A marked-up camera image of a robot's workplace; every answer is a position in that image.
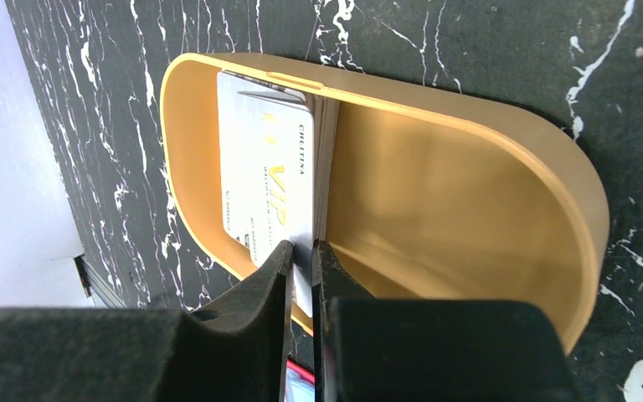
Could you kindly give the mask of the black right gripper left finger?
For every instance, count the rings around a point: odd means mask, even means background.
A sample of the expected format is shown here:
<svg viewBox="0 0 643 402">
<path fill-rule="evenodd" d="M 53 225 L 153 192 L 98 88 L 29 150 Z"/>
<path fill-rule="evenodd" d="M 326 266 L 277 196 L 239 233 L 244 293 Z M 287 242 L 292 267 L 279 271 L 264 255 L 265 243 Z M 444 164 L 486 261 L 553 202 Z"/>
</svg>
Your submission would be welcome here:
<svg viewBox="0 0 643 402">
<path fill-rule="evenodd" d="M 0 401 L 281 401 L 293 246 L 205 307 L 0 308 Z"/>
</svg>

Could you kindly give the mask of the white credit card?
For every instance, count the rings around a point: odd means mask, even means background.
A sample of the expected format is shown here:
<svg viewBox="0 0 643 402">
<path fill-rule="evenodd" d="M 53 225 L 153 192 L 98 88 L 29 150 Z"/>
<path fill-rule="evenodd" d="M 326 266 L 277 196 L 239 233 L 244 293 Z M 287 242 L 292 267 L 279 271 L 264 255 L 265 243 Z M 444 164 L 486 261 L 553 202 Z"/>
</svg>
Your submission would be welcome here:
<svg viewBox="0 0 643 402">
<path fill-rule="evenodd" d="M 271 90 L 242 90 L 249 143 L 250 258 L 260 266 L 282 240 L 294 245 L 296 305 L 311 315 L 314 121 L 300 98 Z"/>
</svg>

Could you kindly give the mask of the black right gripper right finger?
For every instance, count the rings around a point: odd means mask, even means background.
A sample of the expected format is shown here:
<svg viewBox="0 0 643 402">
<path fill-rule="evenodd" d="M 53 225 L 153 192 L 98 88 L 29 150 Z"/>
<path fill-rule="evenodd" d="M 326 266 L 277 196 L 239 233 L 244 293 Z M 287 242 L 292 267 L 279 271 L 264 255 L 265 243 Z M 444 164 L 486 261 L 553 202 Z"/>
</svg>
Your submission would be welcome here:
<svg viewBox="0 0 643 402">
<path fill-rule="evenodd" d="M 523 301 L 372 296 L 331 245 L 311 258 L 319 401 L 574 401 L 547 316 Z"/>
</svg>

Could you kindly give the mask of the red leather card holder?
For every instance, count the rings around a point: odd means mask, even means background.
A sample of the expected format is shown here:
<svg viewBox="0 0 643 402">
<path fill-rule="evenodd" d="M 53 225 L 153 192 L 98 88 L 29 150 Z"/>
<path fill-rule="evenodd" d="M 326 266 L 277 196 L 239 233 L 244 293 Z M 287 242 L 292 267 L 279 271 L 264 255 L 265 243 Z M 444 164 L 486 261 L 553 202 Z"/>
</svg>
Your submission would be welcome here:
<svg viewBox="0 0 643 402">
<path fill-rule="evenodd" d="M 314 402 L 315 377 L 302 366 L 288 360 L 286 363 L 285 402 Z"/>
</svg>

